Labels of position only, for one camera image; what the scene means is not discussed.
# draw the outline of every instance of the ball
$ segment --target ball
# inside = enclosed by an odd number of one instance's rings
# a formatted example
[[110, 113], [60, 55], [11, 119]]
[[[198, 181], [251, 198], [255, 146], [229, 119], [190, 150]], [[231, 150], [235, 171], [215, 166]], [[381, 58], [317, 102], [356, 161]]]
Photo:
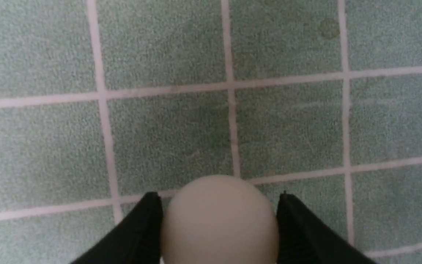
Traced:
[[253, 185], [231, 176], [207, 176], [171, 200], [161, 228], [165, 264], [275, 264], [278, 222]]

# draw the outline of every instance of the green tile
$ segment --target green tile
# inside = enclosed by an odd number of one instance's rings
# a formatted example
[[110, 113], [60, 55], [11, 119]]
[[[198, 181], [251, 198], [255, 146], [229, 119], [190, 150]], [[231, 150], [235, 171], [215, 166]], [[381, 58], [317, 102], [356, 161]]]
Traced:
[[0, 264], [65, 264], [114, 227], [112, 207], [0, 222]]
[[375, 261], [379, 264], [422, 264], [422, 249], [393, 257], [378, 257]]
[[0, 212], [108, 197], [97, 102], [0, 110]]
[[341, 70], [337, 0], [230, 0], [236, 79]]
[[287, 191], [298, 197], [325, 224], [347, 237], [345, 181], [343, 175], [256, 185], [278, 208], [280, 194]]
[[221, 2], [99, 0], [108, 89], [225, 80]]
[[359, 249], [386, 250], [422, 242], [422, 164], [352, 177]]
[[422, 1], [346, 1], [353, 70], [422, 65]]
[[95, 91], [83, 0], [0, 0], [0, 98]]
[[241, 176], [343, 165], [341, 81], [236, 91]]
[[113, 100], [109, 107], [122, 195], [232, 174], [227, 92]]
[[[167, 207], [169, 206], [171, 198], [162, 198], [162, 209], [167, 210]], [[126, 203], [126, 204], [122, 204], [122, 211], [123, 211], [123, 215], [126, 216], [127, 214], [129, 214], [131, 212], [131, 210], [133, 210], [134, 206], [136, 206], [136, 203]]]
[[352, 80], [352, 164], [422, 156], [422, 74]]

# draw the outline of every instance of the white grout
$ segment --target white grout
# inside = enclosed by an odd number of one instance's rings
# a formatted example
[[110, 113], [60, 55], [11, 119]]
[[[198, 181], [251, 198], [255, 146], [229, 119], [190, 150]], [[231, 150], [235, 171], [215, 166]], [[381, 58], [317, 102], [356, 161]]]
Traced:
[[0, 99], [0, 109], [7, 107], [26, 107], [45, 104], [92, 101], [97, 100], [98, 98], [99, 94], [97, 92], [7, 98]]
[[[352, 171], [366, 172], [369, 170], [374, 171], [377, 169], [398, 168], [398, 167], [403, 167], [403, 166], [408, 166], [408, 165], [413, 165], [413, 164], [422, 164], [422, 157], [397, 160], [393, 162], [382, 162], [378, 164], [359, 165], [359, 166], [352, 167]], [[344, 172], [345, 172], [345, 168], [339, 167], [339, 168], [333, 168], [333, 169], [314, 170], [311, 172], [296, 172], [296, 173], [290, 173], [290, 174], [285, 174], [285, 175], [266, 176], [266, 177], [249, 179], [248, 182], [252, 184], [287, 182], [291, 180], [309, 179], [313, 177], [340, 175], [340, 174], [343, 174]], [[164, 191], [159, 191], [158, 194], [161, 197], [165, 198], [165, 197], [173, 197], [176, 192], [177, 190], [164, 190]], [[144, 194], [127, 195], [127, 196], [119, 197], [118, 201], [121, 204], [130, 204], [132, 202], [138, 202], [142, 198], [143, 195]], [[70, 204], [22, 209], [22, 210], [11, 211], [11, 212], [1, 212], [0, 221], [10, 220], [10, 219], [19, 219], [23, 217], [40, 216], [40, 215], [46, 215], [46, 214], [70, 212], [70, 211], [88, 209], [92, 207], [108, 206], [112, 204], [113, 204], [112, 199], [95, 199], [95, 200], [76, 202], [76, 203], [70, 203]]]
[[338, 23], [340, 24], [340, 48], [341, 48], [341, 67], [343, 73], [349, 72], [348, 57], [348, 30], [346, 28], [346, 3], [345, 0], [338, 0]]
[[[166, 190], [166, 191], [158, 191], [158, 194], [161, 198], [169, 198], [173, 197], [177, 193], [177, 190]], [[144, 194], [134, 194], [134, 195], [126, 195], [120, 197], [119, 201], [121, 204], [130, 204], [134, 202], [139, 202]]]
[[290, 173], [290, 174], [281, 174], [281, 175], [253, 178], [253, 179], [249, 179], [248, 182], [255, 185], [274, 183], [274, 182], [288, 182], [290, 180], [310, 179], [310, 178], [315, 178], [315, 177], [338, 175], [338, 174], [343, 174], [344, 172], [345, 172], [345, 169], [342, 167], [334, 168], [334, 169], [320, 169], [320, 170], [314, 170], [311, 172], [295, 172], [295, 173]]
[[229, 103], [229, 130], [231, 136], [231, 153], [232, 153], [232, 165], [233, 175], [241, 177], [240, 171], [240, 156], [239, 156], [239, 145], [237, 136], [237, 104], [236, 104], [236, 91], [234, 89], [228, 90], [228, 103]]
[[231, 140], [231, 154], [233, 175], [241, 177], [240, 157], [237, 136], [237, 104], [236, 104], [236, 87], [234, 84], [234, 73], [232, 63], [232, 44], [231, 44], [231, 18], [229, 10], [229, 0], [221, 0], [221, 16], [222, 16], [222, 32], [224, 40], [224, 60], [226, 65], [226, 84], [227, 96], [229, 104], [229, 132]]
[[97, 8], [95, 0], [87, 0], [87, 16], [89, 20], [90, 37], [92, 43], [92, 53], [95, 65], [95, 79], [97, 84], [97, 92], [99, 93], [99, 115], [102, 126], [102, 134], [104, 135], [105, 158], [107, 159], [107, 172], [110, 186], [110, 194], [112, 196], [112, 206], [114, 209], [115, 224], [123, 219], [122, 209], [119, 202], [118, 181], [115, 168], [114, 140], [112, 137], [112, 129], [110, 126], [110, 117], [107, 105], [108, 91], [105, 87], [104, 66], [102, 62], [102, 49], [100, 46], [99, 22], [97, 20]]
[[413, 67], [395, 67], [391, 69], [376, 70], [358, 70], [351, 71], [348, 76], [350, 79], [363, 77], [379, 77], [379, 76], [399, 76], [407, 74], [422, 74], [422, 66]]
[[232, 64], [232, 44], [231, 44], [231, 17], [229, 10], [229, 0], [221, 0], [222, 34], [224, 39], [224, 58], [226, 64], [226, 79], [228, 82], [234, 81]]
[[[103, 70], [97, 69], [96, 67], [96, 80], [103, 80], [103, 77], [97, 77], [97, 73]], [[267, 87], [274, 85], [290, 85], [298, 83], [308, 82], [321, 82], [330, 80], [343, 80], [347, 75], [350, 79], [360, 77], [378, 77], [378, 76], [396, 76], [405, 74], [420, 74], [422, 73], [422, 66], [417, 67], [398, 67], [393, 69], [376, 69], [376, 70], [361, 70], [361, 71], [350, 71], [348, 74], [342, 72], [333, 73], [318, 73], [309, 75], [299, 76], [287, 76], [280, 78], [270, 78], [263, 80], [245, 80], [245, 81], [234, 81], [234, 82], [217, 82], [211, 84], [194, 84], [194, 85], [177, 85], [168, 87], [146, 87], [146, 88], [133, 88], [123, 89], [117, 91], [107, 91], [102, 95], [103, 99], [121, 99], [121, 98], [132, 98], [132, 97], [146, 97], [154, 95], [169, 95], [179, 94], [186, 92], [209, 92], [209, 91], [223, 91], [228, 89], [246, 89], [246, 88], [257, 88]], [[68, 103], [68, 102], [83, 102], [98, 100], [98, 92], [83, 92], [83, 93], [67, 93], [64, 95], [45, 95], [45, 96], [30, 96], [23, 98], [5, 98], [0, 99], [0, 109], [7, 107], [25, 107], [33, 105], [45, 105], [45, 104], [57, 104], [57, 103]]]
[[77, 210], [84, 210], [93, 207], [112, 205], [111, 199], [93, 199], [90, 201], [75, 202], [70, 204], [52, 205], [45, 207], [35, 207], [30, 209], [22, 209], [18, 211], [8, 211], [0, 213], [0, 221], [19, 219], [24, 217], [42, 216], [46, 214], [63, 213]]
[[340, 24], [341, 66], [343, 69], [343, 164], [345, 170], [345, 202], [348, 242], [355, 243], [353, 216], [353, 183], [351, 179], [350, 140], [349, 140], [349, 108], [350, 108], [350, 70], [348, 57], [348, 33], [346, 26], [345, 0], [338, 0], [338, 23]]
[[422, 157], [415, 157], [402, 160], [394, 160], [388, 162], [380, 162], [373, 164], [362, 164], [351, 167], [351, 172], [367, 172], [367, 171], [378, 171], [379, 169], [393, 169], [410, 165], [422, 164]]
[[365, 255], [370, 258], [391, 257], [391, 256], [399, 255], [399, 254], [413, 253], [421, 249], [422, 249], [422, 243], [419, 243], [419, 244], [415, 244], [411, 246], [399, 247], [397, 249], [369, 251], [369, 252], [365, 252]]

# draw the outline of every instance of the tile floor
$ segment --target tile floor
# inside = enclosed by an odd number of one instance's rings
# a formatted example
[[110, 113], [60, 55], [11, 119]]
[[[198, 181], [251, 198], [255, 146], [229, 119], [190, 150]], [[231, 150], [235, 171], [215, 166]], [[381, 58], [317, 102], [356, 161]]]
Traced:
[[0, 0], [0, 264], [211, 174], [422, 264], [422, 1]]

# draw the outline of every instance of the floor tile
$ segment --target floor tile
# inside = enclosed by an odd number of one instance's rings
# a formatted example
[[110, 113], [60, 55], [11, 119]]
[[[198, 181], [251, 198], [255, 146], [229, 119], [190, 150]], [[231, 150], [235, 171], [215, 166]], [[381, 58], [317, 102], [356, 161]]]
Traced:
[[95, 90], [83, 0], [0, 0], [0, 98]]
[[238, 80], [341, 70], [336, 0], [230, 0]]
[[0, 264], [65, 264], [114, 227], [112, 207], [0, 222]]
[[351, 163], [422, 156], [422, 74], [351, 82]]
[[284, 191], [296, 195], [331, 229], [343, 238], [347, 237], [343, 175], [276, 182], [256, 187], [270, 199], [275, 209], [278, 208], [280, 194]]
[[108, 197], [97, 102], [0, 110], [0, 212]]
[[422, 249], [393, 257], [379, 257], [375, 261], [379, 264], [422, 264]]
[[122, 195], [232, 174], [227, 92], [113, 100], [109, 107]]
[[422, 164], [352, 175], [355, 245], [386, 250], [422, 242]]
[[422, 65], [422, 1], [346, 1], [352, 70]]
[[[162, 198], [162, 209], [167, 210], [167, 207], [169, 206], [171, 198]], [[136, 206], [136, 203], [126, 203], [126, 204], [122, 204], [122, 211], [123, 211], [123, 215], [126, 216], [127, 214], [129, 214], [131, 212], [131, 210], [133, 210], [134, 206]]]
[[341, 81], [236, 91], [241, 176], [343, 165]]
[[225, 80], [219, 0], [99, 0], [108, 89]]

